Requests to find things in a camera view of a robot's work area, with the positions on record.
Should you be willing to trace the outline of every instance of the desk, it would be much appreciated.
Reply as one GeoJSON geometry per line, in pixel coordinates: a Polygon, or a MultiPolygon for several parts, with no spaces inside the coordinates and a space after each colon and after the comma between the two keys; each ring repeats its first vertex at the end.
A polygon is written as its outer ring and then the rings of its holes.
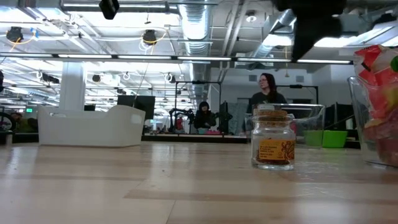
{"type": "Polygon", "coordinates": [[[398,171],[360,151],[297,149],[288,172],[253,169],[246,144],[0,149],[2,223],[393,224],[398,171]]]}

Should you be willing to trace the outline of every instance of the person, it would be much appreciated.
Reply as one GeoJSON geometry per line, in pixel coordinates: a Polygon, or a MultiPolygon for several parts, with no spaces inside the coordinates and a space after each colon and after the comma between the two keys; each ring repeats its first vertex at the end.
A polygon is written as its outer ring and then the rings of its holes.
{"type": "Polygon", "coordinates": [[[15,132],[18,133],[36,133],[37,132],[37,120],[34,118],[23,119],[20,113],[11,113],[11,117],[17,123],[15,132]]]}
{"type": "MultiPolygon", "coordinates": [[[[275,78],[270,73],[263,73],[260,75],[259,85],[261,91],[254,94],[249,102],[246,114],[253,113],[253,105],[263,103],[287,103],[285,97],[276,90],[275,78]]],[[[249,131],[251,129],[251,120],[245,120],[242,125],[242,131],[249,131]]]]}
{"type": "Polygon", "coordinates": [[[195,121],[193,126],[196,129],[209,129],[212,126],[216,125],[216,120],[210,111],[210,106],[207,102],[203,101],[199,104],[199,110],[195,116],[195,121]]]}

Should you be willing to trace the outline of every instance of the clear plastic container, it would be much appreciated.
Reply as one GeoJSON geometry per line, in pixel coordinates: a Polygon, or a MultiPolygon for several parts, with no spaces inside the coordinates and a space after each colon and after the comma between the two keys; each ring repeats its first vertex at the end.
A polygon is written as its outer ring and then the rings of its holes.
{"type": "Polygon", "coordinates": [[[369,86],[359,77],[348,78],[348,83],[363,159],[366,162],[398,167],[398,109],[393,109],[383,119],[374,119],[373,116],[378,114],[372,107],[368,94],[377,93],[383,87],[369,86]]]}
{"type": "Polygon", "coordinates": [[[325,128],[325,106],[305,104],[272,104],[293,116],[291,128],[296,135],[296,147],[322,148],[325,128]]]}
{"type": "Polygon", "coordinates": [[[253,117],[252,165],[267,170],[294,168],[295,134],[286,111],[258,111],[253,117]]]}

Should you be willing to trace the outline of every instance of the pillar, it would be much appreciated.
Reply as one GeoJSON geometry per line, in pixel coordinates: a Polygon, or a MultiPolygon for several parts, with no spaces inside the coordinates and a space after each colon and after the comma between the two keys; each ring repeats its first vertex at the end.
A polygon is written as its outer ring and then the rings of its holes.
{"type": "Polygon", "coordinates": [[[84,62],[64,62],[60,109],[82,111],[85,105],[86,71],[84,62]]]}
{"type": "Polygon", "coordinates": [[[209,85],[208,100],[211,112],[220,111],[220,86],[217,84],[209,85]]]}

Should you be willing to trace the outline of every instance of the woman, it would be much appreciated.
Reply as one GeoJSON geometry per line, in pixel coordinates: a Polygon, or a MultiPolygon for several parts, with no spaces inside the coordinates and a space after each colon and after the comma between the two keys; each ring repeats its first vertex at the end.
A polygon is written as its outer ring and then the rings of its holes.
{"type": "Polygon", "coordinates": [[[197,111],[193,125],[196,129],[209,129],[216,125],[216,120],[212,116],[210,106],[207,102],[203,101],[199,104],[199,110],[197,111]]]}
{"type": "MultiPolygon", "coordinates": [[[[259,80],[261,91],[254,94],[249,102],[247,114],[253,113],[253,105],[263,103],[287,103],[285,97],[276,91],[275,78],[269,73],[263,73],[260,75],[259,80]]],[[[247,120],[242,125],[243,131],[250,131],[252,128],[251,120],[247,120]]]]}

